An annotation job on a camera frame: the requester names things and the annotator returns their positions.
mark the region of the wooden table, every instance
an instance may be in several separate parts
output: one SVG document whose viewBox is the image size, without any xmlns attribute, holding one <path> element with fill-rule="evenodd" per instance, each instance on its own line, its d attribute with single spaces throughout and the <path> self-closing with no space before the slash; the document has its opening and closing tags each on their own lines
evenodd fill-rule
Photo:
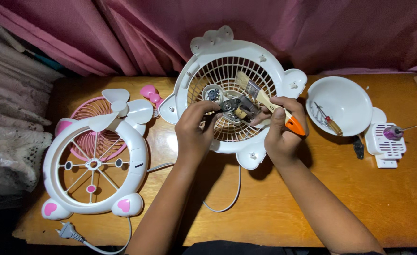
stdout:
<svg viewBox="0 0 417 255">
<path fill-rule="evenodd" d="M 324 76 L 308 77 L 306 90 Z M 344 76 L 366 90 L 375 107 L 389 121 L 401 127 L 417 125 L 417 86 L 412 74 L 374 74 Z M 107 88 L 125 88 L 131 99 L 142 98 L 139 90 L 154 84 L 163 98 L 174 87 L 175 78 L 78 78 L 60 80 L 53 91 L 47 118 L 57 123 L 69 117 L 83 102 L 101 95 Z M 356 158 L 349 138 L 331 136 L 309 122 L 310 136 L 299 155 L 311 171 L 372 231 L 384 247 L 417 246 L 417 128 L 406 132 L 407 152 L 397 169 L 378 169 L 375 159 L 365 151 L 364 160 Z M 145 135 L 150 147 L 150 167 L 174 162 L 177 157 L 174 126 L 163 119 L 150 122 Z M 198 172 L 178 243 L 229 240 L 268 246 L 322 246 L 308 225 L 271 161 L 266 158 L 253 171 L 241 170 L 241 192 L 232 209 L 215 213 L 212 208 L 229 205 L 235 196 L 238 163 L 234 155 L 210 153 Z M 171 170 L 150 173 L 140 190 L 145 201 L 141 215 L 132 217 L 133 228 L 141 221 Z M 54 229 L 58 221 L 41 217 L 41 206 L 49 198 L 40 185 L 25 206 L 13 236 L 31 244 L 80 245 L 59 238 Z M 112 213 L 77 215 L 69 218 L 77 231 L 94 245 L 124 245 L 128 237 L 125 218 Z"/>
</svg>

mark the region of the disassembled fan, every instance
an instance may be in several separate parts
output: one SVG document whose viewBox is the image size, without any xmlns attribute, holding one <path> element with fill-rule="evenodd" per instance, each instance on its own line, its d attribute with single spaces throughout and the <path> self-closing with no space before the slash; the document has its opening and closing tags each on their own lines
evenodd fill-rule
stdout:
<svg viewBox="0 0 417 255">
<path fill-rule="evenodd" d="M 72 115 L 75 119 L 59 121 L 43 166 L 51 197 L 42 206 L 44 218 L 108 211 L 127 217 L 142 210 L 143 200 L 136 192 L 149 156 L 142 135 L 153 106 L 145 99 L 128 102 L 125 89 L 107 89 L 102 94 L 79 107 Z M 103 98 L 111 103 L 110 109 Z M 103 114 L 92 116 L 92 111 Z"/>
<path fill-rule="evenodd" d="M 180 73 L 173 94 L 158 108 L 161 116 L 172 124 L 177 123 L 189 104 L 201 100 L 222 105 L 239 99 L 241 109 L 248 111 L 244 116 L 253 117 L 261 104 L 235 83 L 238 71 L 243 71 L 269 97 L 297 98 L 307 82 L 304 72 L 284 71 L 278 60 L 261 46 L 234 40 L 228 26 L 194 38 L 191 51 L 194 56 Z M 239 117 L 235 111 L 223 113 L 215 125 L 215 139 L 210 149 L 218 153 L 235 153 L 242 167 L 254 169 L 265 157 L 263 141 L 269 128 L 263 124 L 251 127 L 248 118 Z"/>
</svg>

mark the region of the pink heart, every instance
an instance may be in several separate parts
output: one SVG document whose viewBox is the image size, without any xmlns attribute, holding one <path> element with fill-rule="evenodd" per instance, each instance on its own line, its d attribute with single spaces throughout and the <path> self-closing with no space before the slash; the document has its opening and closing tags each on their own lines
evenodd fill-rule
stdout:
<svg viewBox="0 0 417 255">
<path fill-rule="evenodd" d="M 123 212 L 128 212 L 129 211 L 129 200 L 128 199 L 120 200 L 117 203 L 117 207 L 122 209 Z"/>
<path fill-rule="evenodd" d="M 45 206 L 45 215 L 49 216 L 52 212 L 57 209 L 57 205 L 55 203 L 47 203 Z"/>
</svg>

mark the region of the left hand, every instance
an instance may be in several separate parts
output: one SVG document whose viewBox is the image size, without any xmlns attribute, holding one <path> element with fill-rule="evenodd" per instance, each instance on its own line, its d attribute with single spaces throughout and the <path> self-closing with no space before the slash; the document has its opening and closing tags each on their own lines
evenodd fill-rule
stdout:
<svg viewBox="0 0 417 255">
<path fill-rule="evenodd" d="M 213 140 L 216 121 L 222 113 L 205 115 L 221 109 L 212 101 L 200 101 L 189 105 L 175 125 L 178 141 L 177 162 L 197 167 L 207 154 Z M 204 129 L 200 124 L 205 120 Z"/>
</svg>

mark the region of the white fan grille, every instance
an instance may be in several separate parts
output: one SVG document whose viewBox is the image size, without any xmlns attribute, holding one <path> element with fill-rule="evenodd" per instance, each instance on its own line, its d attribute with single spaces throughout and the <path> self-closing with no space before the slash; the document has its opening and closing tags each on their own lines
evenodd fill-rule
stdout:
<svg viewBox="0 0 417 255">
<path fill-rule="evenodd" d="M 235 83 L 236 73 L 243 71 L 269 97 L 276 95 L 276 89 L 268 73 L 256 62 L 240 57 L 225 57 L 211 61 L 194 75 L 188 88 L 188 105 L 202 101 L 202 90 L 209 84 L 217 84 L 226 90 L 233 90 L 249 97 L 260 108 L 262 104 L 252 98 Z M 232 124 L 224 117 L 215 125 L 215 139 L 223 142 L 239 142 L 256 136 L 262 129 L 244 123 Z"/>
</svg>

